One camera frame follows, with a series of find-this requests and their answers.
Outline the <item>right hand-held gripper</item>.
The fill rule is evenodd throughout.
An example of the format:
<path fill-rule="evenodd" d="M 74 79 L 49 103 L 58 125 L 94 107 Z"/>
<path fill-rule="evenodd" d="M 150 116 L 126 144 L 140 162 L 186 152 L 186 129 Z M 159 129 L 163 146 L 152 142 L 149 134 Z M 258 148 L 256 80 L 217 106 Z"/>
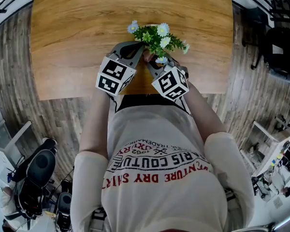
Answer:
<path fill-rule="evenodd" d="M 168 65 L 165 67 L 154 60 L 146 63 L 154 80 L 152 86 L 164 98 L 175 101 L 189 91 L 187 84 L 188 70 L 180 66 L 172 57 L 167 57 Z"/>

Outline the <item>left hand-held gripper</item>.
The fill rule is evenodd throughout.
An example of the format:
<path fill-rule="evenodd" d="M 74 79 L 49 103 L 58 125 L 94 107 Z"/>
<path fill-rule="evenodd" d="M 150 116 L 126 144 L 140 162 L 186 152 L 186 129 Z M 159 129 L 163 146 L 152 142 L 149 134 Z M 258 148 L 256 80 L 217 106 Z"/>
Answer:
<path fill-rule="evenodd" d="M 137 41 L 116 44 L 110 56 L 102 60 L 95 87 L 111 96 L 117 96 L 135 76 L 144 49 L 144 44 L 138 44 Z"/>

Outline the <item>flowering plant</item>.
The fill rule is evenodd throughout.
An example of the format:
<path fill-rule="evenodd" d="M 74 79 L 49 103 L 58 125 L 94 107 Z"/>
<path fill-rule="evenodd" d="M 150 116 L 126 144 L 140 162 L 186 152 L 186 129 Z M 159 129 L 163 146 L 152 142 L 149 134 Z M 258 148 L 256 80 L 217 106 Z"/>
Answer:
<path fill-rule="evenodd" d="M 170 28 L 167 23 L 161 23 L 153 26 L 140 26 L 136 20 L 133 20 L 127 27 L 128 33 L 134 38 L 144 43 L 149 53 L 155 58 L 158 64 L 168 62 L 166 52 L 173 52 L 175 49 L 180 49 L 183 53 L 187 53 L 190 45 L 185 41 L 170 33 Z"/>

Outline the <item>person's right forearm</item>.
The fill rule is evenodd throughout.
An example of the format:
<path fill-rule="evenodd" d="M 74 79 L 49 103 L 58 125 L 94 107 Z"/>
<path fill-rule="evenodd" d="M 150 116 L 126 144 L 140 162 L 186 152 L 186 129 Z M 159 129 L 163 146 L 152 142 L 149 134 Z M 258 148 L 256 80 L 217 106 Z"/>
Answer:
<path fill-rule="evenodd" d="M 226 132 L 221 120 L 201 95 L 198 89 L 187 81 L 189 91 L 184 95 L 185 102 L 205 143 L 215 133 Z"/>

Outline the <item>person's left forearm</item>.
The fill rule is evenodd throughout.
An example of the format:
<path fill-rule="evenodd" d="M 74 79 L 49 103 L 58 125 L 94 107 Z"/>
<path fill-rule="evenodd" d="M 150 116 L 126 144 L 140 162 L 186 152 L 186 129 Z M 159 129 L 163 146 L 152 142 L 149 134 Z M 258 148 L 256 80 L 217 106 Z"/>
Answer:
<path fill-rule="evenodd" d="M 107 93 L 95 88 L 91 105 L 81 134 L 79 151 L 89 151 L 108 158 L 107 130 L 110 98 Z"/>

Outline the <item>black floor box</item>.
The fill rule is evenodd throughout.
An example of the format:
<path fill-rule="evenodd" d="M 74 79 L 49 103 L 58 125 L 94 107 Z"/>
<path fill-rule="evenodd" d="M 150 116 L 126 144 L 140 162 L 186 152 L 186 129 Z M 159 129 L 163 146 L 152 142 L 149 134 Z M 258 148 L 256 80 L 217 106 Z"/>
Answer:
<path fill-rule="evenodd" d="M 257 46 L 262 37 L 268 23 L 267 14 L 260 8 L 245 9 L 243 12 L 244 25 L 247 26 L 248 33 L 243 35 L 242 46 Z"/>

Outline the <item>black office chair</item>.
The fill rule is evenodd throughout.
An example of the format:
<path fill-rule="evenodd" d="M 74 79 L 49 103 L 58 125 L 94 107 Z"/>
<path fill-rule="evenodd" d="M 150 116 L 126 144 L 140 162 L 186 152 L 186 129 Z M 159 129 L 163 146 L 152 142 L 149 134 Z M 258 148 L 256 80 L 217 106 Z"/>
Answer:
<path fill-rule="evenodd" d="M 290 29 L 276 27 L 269 29 L 258 38 L 259 49 L 257 61 L 251 65 L 256 69 L 261 57 L 269 70 L 290 81 Z"/>

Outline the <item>person's white printed shirt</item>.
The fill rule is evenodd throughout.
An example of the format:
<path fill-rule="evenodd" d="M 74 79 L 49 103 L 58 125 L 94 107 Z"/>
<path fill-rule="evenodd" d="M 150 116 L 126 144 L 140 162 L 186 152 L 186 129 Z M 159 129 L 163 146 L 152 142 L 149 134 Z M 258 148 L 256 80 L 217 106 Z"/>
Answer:
<path fill-rule="evenodd" d="M 233 136 L 219 132 L 204 143 L 175 106 L 116 112 L 108 153 L 75 158 L 74 232 L 88 232 L 100 207 L 106 232 L 229 232 L 253 217 L 254 191 Z"/>

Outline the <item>white work desk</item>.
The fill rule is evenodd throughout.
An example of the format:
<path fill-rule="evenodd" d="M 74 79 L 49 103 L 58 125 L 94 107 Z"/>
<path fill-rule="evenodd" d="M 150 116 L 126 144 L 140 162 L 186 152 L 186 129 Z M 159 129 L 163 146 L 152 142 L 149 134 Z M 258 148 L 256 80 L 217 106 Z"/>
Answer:
<path fill-rule="evenodd" d="M 253 121 L 247 137 L 239 146 L 245 166 L 252 177 L 257 177 L 278 164 L 290 146 L 290 127 L 280 119 L 276 121 L 285 129 L 271 133 L 257 121 Z"/>

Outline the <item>black swivel chair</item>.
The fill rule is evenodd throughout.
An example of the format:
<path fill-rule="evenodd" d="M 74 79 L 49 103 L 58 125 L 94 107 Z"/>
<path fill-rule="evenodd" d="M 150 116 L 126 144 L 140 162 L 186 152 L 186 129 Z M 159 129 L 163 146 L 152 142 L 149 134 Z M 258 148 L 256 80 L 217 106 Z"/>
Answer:
<path fill-rule="evenodd" d="M 48 149 L 41 150 L 28 165 L 26 177 L 37 186 L 45 187 L 51 179 L 55 165 L 55 154 Z"/>

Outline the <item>white side desk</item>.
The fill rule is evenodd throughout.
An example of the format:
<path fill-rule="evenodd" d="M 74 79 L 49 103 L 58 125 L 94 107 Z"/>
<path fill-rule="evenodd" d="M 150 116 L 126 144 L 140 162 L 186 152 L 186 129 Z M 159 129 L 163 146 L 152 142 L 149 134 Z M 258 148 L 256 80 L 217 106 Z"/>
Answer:
<path fill-rule="evenodd" d="M 5 120 L 0 121 L 0 157 L 6 166 L 11 166 L 15 170 L 20 164 L 24 156 L 20 153 L 16 146 L 16 142 L 32 125 L 29 120 L 24 126 L 12 137 L 5 125 Z"/>

